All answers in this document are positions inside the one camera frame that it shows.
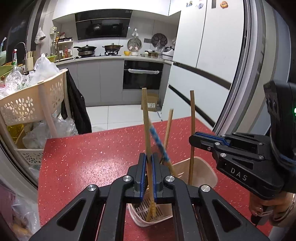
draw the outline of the yellow bowl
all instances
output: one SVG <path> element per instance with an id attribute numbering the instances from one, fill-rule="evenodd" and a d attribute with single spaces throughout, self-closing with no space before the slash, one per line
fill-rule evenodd
<path id="1" fill-rule="evenodd" d="M 126 55 L 126 56 L 131 55 L 131 51 L 124 51 L 123 53 L 124 53 L 124 55 Z"/>

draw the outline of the wall outlet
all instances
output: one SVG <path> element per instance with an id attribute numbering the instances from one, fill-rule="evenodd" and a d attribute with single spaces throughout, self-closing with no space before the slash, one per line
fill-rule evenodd
<path id="1" fill-rule="evenodd" d="M 50 34 L 56 34 L 56 32 L 57 32 L 57 27 L 50 28 Z"/>

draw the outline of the gray cabinet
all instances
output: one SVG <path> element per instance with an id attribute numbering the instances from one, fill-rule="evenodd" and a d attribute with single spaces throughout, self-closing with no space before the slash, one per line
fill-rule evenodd
<path id="1" fill-rule="evenodd" d="M 102 103 L 122 101 L 123 69 L 123 59 L 100 61 Z"/>
<path id="2" fill-rule="evenodd" d="M 101 102 L 100 61 L 81 61 L 77 65 L 79 91 L 84 96 L 85 105 L 97 106 Z"/>
<path id="3" fill-rule="evenodd" d="M 170 68 L 171 68 L 170 64 L 163 65 L 163 74 L 161 75 L 161 82 L 160 82 L 159 96 L 158 96 L 160 107 L 163 106 L 163 102 L 165 100 L 165 93 L 168 87 L 168 78 L 170 76 Z"/>
<path id="4" fill-rule="evenodd" d="M 69 73 L 71 74 L 76 87 L 79 89 L 78 83 L 78 74 L 77 74 L 77 63 L 69 63 L 69 64 L 59 64 L 57 65 L 59 69 L 68 69 Z"/>

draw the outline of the faucet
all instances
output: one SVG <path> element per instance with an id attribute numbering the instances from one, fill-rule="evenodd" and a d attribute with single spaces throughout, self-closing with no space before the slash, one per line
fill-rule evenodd
<path id="1" fill-rule="evenodd" d="M 18 42 L 18 43 L 13 47 L 13 51 L 14 51 L 15 47 L 16 47 L 18 44 L 23 44 L 24 47 L 25 47 L 25 51 L 26 51 L 26 53 L 25 53 L 25 73 L 27 73 L 26 56 L 27 56 L 28 51 L 27 51 L 27 48 L 26 48 L 26 44 L 25 44 L 24 42 Z"/>

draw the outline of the oven handle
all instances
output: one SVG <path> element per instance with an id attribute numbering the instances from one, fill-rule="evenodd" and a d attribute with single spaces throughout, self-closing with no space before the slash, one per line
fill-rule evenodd
<path id="1" fill-rule="evenodd" d="M 132 74 L 159 74 L 159 70 L 144 70 L 144 69 L 128 69 Z"/>

